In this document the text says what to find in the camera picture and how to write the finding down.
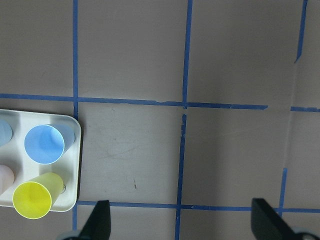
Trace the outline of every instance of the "grid line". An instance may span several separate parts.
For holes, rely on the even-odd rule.
[[[131,104],[131,105],[153,105],[168,107],[183,107],[181,101],[156,101],[143,99],[124,99],[124,98],[102,98],[102,97],[72,97],[72,96],[54,96],[54,95],[33,95],[33,94],[11,94],[0,93],[0,99],[25,99],[25,100],[46,100],[63,101],[78,103],[105,103],[105,104]],[[233,104],[233,103],[209,103],[209,102],[187,102],[191,108],[210,108],[210,109],[242,109],[242,110],[265,110],[268,105],[254,104]],[[291,107],[291,111],[298,112],[320,112],[315,111],[314,107]]]
[[[188,99],[188,75],[189,75],[192,5],[193,5],[193,0],[188,0],[187,11],[186,11],[184,61],[183,61],[183,82],[182,82],[182,105],[183,105],[184,109],[188,108],[188,100],[187,99]]]
[[[182,187],[184,178],[184,161],[185,161],[185,145],[186,145],[186,128],[187,115],[182,115],[181,137],[180,137],[180,154],[179,154],[179,173],[178,173],[178,187],[176,194],[176,211],[175,211],[175,228],[174,239],[179,240],[180,236],[180,216],[181,216],[181,202],[182,202]]]
[[[73,117],[78,120],[78,0],[72,2]]]
[[[310,113],[319,113],[320,109],[316,107],[302,107],[302,106],[292,106],[290,108],[292,112],[310,112]]]
[[[304,45],[304,36],[305,36],[305,26],[306,26],[306,12],[307,12],[308,0],[303,0],[302,3],[302,13],[300,21],[300,32],[299,32],[299,41],[298,41],[298,50],[296,52],[295,63],[299,60],[302,55],[302,48]]]
[[[95,206],[97,201],[78,200],[77,206]],[[227,212],[250,212],[250,206],[209,206],[209,205],[176,205],[163,203],[140,203],[140,202],[110,202],[111,207],[123,208],[150,208],[150,209],[184,209],[184,210],[202,210],[202,211],[227,211]],[[283,213],[311,213],[319,214],[320,208],[282,208]]]
[[[72,208],[72,230],[77,230],[77,221],[78,221],[78,202]]]
[[[281,180],[281,191],[280,191],[280,201],[279,201],[279,210],[278,214],[282,217],[283,208],[285,204],[285,193],[286,193],[286,184],[287,184],[287,173],[288,169],[284,168],[282,171],[282,180]]]

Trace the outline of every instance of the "blue tape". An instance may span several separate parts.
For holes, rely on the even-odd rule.
[[[133,104],[133,105],[155,105],[155,106],[182,107],[182,102],[178,102],[178,101],[160,102],[160,101],[154,101],[154,100],[94,98],[94,97],[79,97],[78,101],[83,102],[83,103]]]
[[[280,191],[279,210],[278,210],[278,214],[280,217],[282,217],[283,208],[284,208],[284,204],[285,204],[287,173],[288,173],[288,169],[284,168],[282,171],[281,191]]]
[[[299,41],[298,41],[298,50],[296,53],[295,63],[299,60],[302,55],[302,48],[304,45],[304,35],[305,35],[305,26],[306,26],[306,12],[307,12],[308,0],[303,0],[302,4],[302,13],[300,21],[300,32],[299,32]]]
[[[110,202],[112,207],[129,207],[129,208],[153,208],[153,209],[176,209],[175,204],[160,203],[132,203],[132,202]]]
[[[78,120],[78,0],[72,7],[73,117]]]
[[[181,208],[177,208],[175,211],[174,240],[179,240],[180,238],[180,219],[181,219]]]
[[[302,107],[302,106],[292,106],[290,109],[292,112],[310,112],[319,113],[320,109],[316,107]]]
[[[96,201],[77,201],[76,205],[85,205],[85,206],[95,206]],[[186,210],[204,210],[204,211],[229,211],[229,212],[250,212],[251,207],[249,206],[206,206],[206,205],[176,205],[176,204],[160,204],[160,203],[134,203],[134,202],[110,202],[112,207],[129,207],[129,208],[154,208],[154,209],[177,209],[179,210],[179,218],[176,218],[180,221],[181,209]],[[276,212],[282,211],[283,213],[311,213],[311,214],[320,214],[320,209],[313,208],[273,208]],[[72,209],[72,225],[76,226],[77,219],[77,208],[73,207]]]
[[[48,96],[48,95],[29,95],[29,94],[7,94],[0,93],[0,99],[26,99],[26,100],[47,100],[73,102],[72,96]]]
[[[188,98],[188,75],[189,75],[189,54],[190,54],[192,5],[193,5],[193,0],[188,0],[187,12],[186,12],[183,82],[182,82],[182,105],[183,105],[184,109],[187,109],[187,107],[188,107],[187,98]]]
[[[204,205],[181,205],[182,209],[189,210],[206,210],[206,211],[232,211],[248,212],[251,211],[249,206],[204,206]]]
[[[181,205],[182,201],[182,185],[184,177],[184,161],[185,161],[185,145],[186,145],[186,127],[187,127],[187,115],[182,115],[181,125],[181,137],[180,137],[180,154],[179,154],[179,173],[178,173],[178,188],[176,204]]]
[[[78,201],[78,205],[95,206],[96,201]],[[112,207],[128,207],[128,208],[154,208],[154,209],[176,209],[175,204],[161,203],[139,203],[139,202],[110,202]]]
[[[223,104],[223,103],[206,103],[206,102],[189,102],[192,108],[211,108],[211,109],[248,109],[248,110],[265,110],[267,105],[249,105],[249,104]]]
[[[72,230],[77,230],[77,221],[78,221],[78,203],[76,202],[72,208]]]
[[[95,206],[97,201],[77,201],[78,205],[87,205],[87,206]]]
[[[186,127],[187,127],[187,115],[183,114],[182,124],[181,124],[181,138],[180,138],[178,187],[177,187],[177,194],[176,194],[175,229],[174,229],[175,240],[179,240],[179,237],[180,237],[180,216],[181,216],[182,186],[183,186],[183,178],[184,178]]]
[[[312,208],[284,208],[283,213],[305,213],[305,214],[320,214],[320,209]]]

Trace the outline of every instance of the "yellow cup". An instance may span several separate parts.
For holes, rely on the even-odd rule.
[[[64,188],[62,178],[53,172],[21,183],[14,191],[12,202],[15,210],[27,219],[45,216]]]

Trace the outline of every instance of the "cup rim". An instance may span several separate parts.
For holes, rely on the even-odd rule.
[[[30,184],[30,183],[40,185],[40,186],[48,193],[48,195],[49,195],[49,197],[50,197],[50,207],[48,208],[48,210],[47,210],[43,215],[41,215],[41,216],[39,216],[39,217],[27,217],[27,216],[21,214],[21,213],[17,210],[16,205],[15,205],[14,197],[15,197],[15,193],[16,193],[17,189],[18,189],[19,187],[21,187],[22,185],[24,185],[24,184]],[[36,181],[25,181],[25,182],[20,183],[20,184],[15,188],[15,190],[14,190],[14,192],[13,192],[13,194],[12,194],[12,203],[13,203],[13,207],[14,207],[14,209],[16,210],[16,212],[17,212],[18,214],[20,214],[22,217],[24,217],[24,218],[26,218],[26,219],[40,219],[40,218],[43,218],[45,215],[47,215],[47,214],[49,213],[49,211],[50,211],[50,209],[51,209],[51,207],[52,207],[52,196],[51,196],[49,190],[48,190],[43,184],[41,184],[41,183],[39,183],[39,182],[36,182]]]

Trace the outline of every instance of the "cup opening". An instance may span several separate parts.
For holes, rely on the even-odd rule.
[[[12,197],[16,211],[28,219],[39,219],[45,216],[52,205],[49,191],[38,182],[24,182],[14,191]]]
[[[61,133],[50,125],[33,127],[25,136],[28,156],[39,164],[52,164],[64,153],[65,141]]]

